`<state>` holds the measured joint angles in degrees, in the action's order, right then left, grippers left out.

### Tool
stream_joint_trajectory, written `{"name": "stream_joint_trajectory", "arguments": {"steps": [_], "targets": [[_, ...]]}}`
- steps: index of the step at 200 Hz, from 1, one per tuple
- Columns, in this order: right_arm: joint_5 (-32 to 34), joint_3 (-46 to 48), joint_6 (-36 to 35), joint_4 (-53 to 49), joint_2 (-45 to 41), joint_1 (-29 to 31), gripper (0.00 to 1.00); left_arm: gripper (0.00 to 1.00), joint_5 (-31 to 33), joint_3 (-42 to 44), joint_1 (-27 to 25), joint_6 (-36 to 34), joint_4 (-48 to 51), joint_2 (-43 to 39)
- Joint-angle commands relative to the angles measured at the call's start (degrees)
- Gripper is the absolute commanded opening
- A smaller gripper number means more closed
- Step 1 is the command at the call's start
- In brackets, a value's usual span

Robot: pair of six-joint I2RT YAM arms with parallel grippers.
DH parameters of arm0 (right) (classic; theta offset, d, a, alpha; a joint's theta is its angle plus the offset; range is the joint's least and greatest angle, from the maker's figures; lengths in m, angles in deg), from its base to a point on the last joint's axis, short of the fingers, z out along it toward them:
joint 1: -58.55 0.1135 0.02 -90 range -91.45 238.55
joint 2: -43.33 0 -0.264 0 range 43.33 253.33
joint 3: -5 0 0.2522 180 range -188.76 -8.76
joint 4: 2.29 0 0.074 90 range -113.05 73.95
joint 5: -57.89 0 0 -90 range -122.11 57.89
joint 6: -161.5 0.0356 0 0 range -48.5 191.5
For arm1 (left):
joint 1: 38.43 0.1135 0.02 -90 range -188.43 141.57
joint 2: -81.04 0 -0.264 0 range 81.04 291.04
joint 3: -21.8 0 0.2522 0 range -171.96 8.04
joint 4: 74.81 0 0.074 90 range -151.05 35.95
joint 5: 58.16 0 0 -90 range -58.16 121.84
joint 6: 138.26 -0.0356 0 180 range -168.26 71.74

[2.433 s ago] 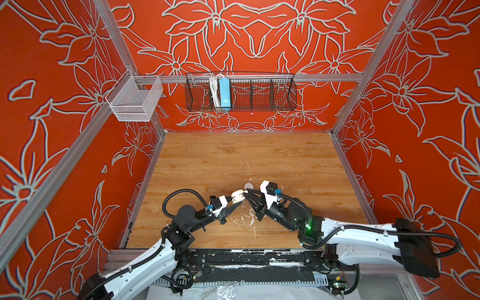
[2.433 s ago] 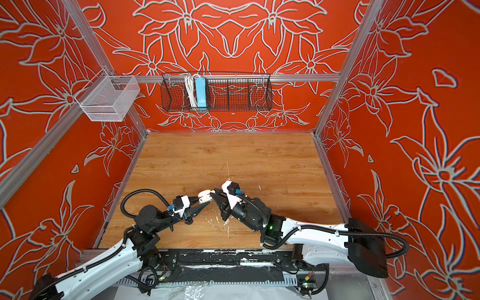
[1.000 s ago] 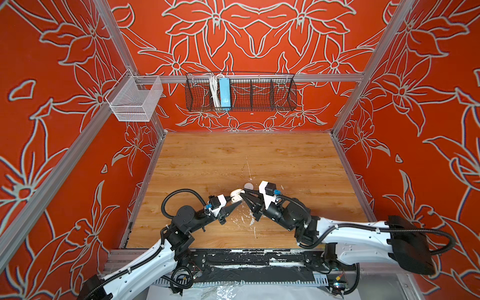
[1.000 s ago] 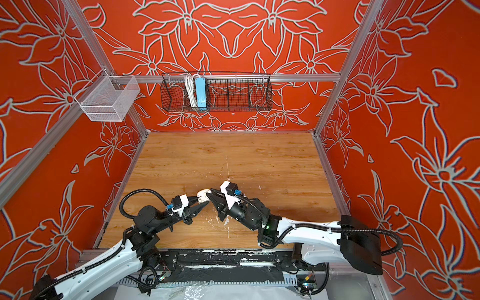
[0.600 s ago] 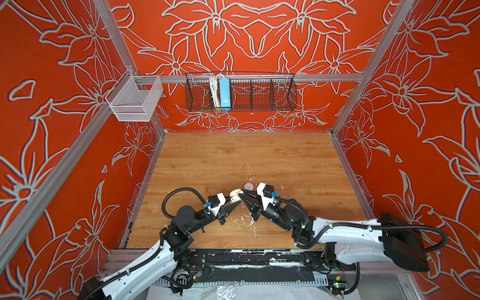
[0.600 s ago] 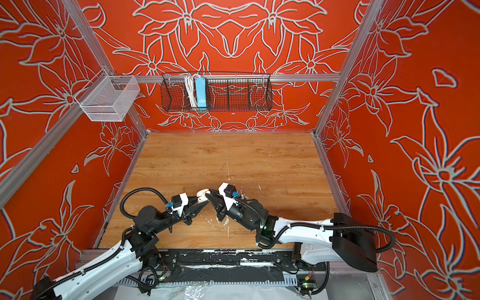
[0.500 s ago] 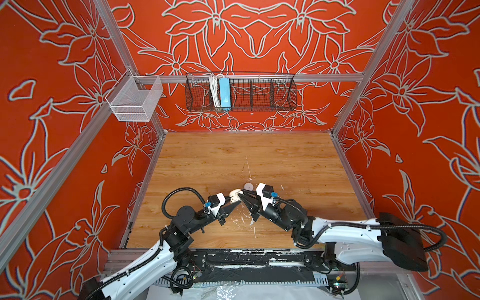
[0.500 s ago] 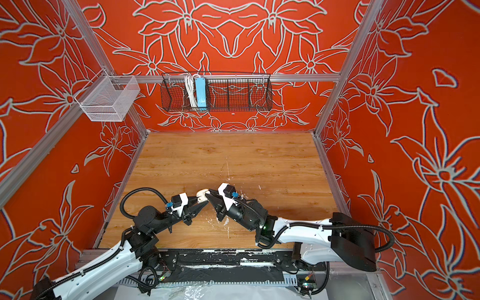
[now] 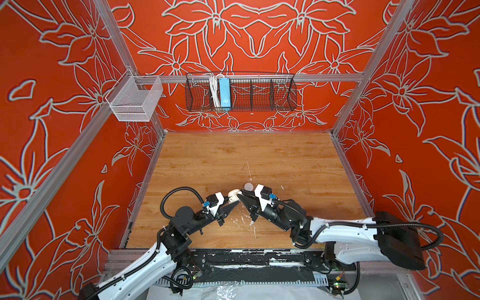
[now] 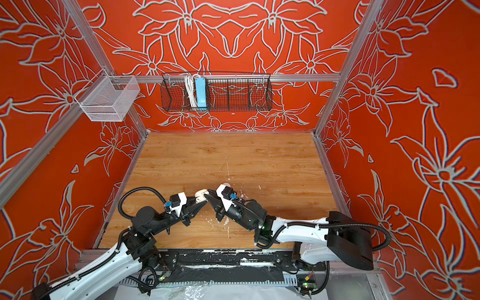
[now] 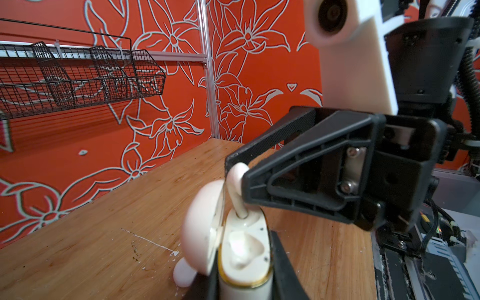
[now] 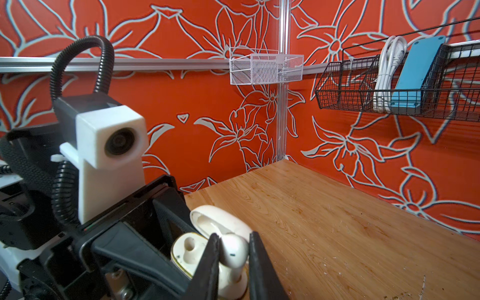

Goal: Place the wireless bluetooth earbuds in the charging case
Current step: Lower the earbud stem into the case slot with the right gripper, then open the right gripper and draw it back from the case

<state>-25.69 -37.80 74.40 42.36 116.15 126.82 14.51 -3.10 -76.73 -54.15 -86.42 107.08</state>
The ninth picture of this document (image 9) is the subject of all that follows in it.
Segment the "white earbud charging case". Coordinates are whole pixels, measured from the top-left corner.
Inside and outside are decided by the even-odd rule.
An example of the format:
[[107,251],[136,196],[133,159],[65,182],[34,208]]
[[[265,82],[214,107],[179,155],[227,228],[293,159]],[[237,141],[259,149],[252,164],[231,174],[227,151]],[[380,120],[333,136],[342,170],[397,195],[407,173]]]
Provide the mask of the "white earbud charging case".
[[235,202],[238,202],[240,201],[240,198],[238,195],[241,194],[241,190],[240,189],[234,189],[234,190],[231,190],[230,192],[228,192],[227,194],[227,198],[228,198],[228,201],[230,203],[235,203]]

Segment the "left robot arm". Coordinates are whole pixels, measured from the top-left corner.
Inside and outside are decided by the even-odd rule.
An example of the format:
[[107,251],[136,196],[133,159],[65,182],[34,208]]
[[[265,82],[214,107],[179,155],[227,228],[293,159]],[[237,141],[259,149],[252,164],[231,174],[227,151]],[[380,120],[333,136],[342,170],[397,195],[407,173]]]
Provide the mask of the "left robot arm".
[[[201,210],[194,212],[189,206],[180,207],[170,216],[165,211],[169,197],[180,191],[189,191],[201,203]],[[194,284],[194,275],[188,266],[191,262],[190,236],[202,233],[213,222],[224,225],[225,219],[239,204],[234,189],[224,196],[217,192],[203,199],[192,187],[177,187],[168,192],[161,201],[161,214],[169,224],[157,232],[156,242],[140,258],[98,285],[87,284],[77,297],[79,300],[133,300],[157,280],[166,280],[175,293],[189,290]]]

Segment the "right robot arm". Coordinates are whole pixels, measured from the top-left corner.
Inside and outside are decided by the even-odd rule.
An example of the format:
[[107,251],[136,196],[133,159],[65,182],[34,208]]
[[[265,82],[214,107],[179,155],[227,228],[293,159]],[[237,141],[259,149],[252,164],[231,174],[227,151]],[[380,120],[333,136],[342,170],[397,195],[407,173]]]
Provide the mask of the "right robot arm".
[[241,201],[252,221],[262,217],[288,231],[293,246],[298,249],[323,244],[323,260],[329,264],[389,261],[400,268],[421,271],[426,267],[424,252],[438,247],[445,239],[437,227],[402,222],[387,212],[357,220],[308,216],[297,202],[281,201],[264,186],[257,192],[232,190],[228,199]]

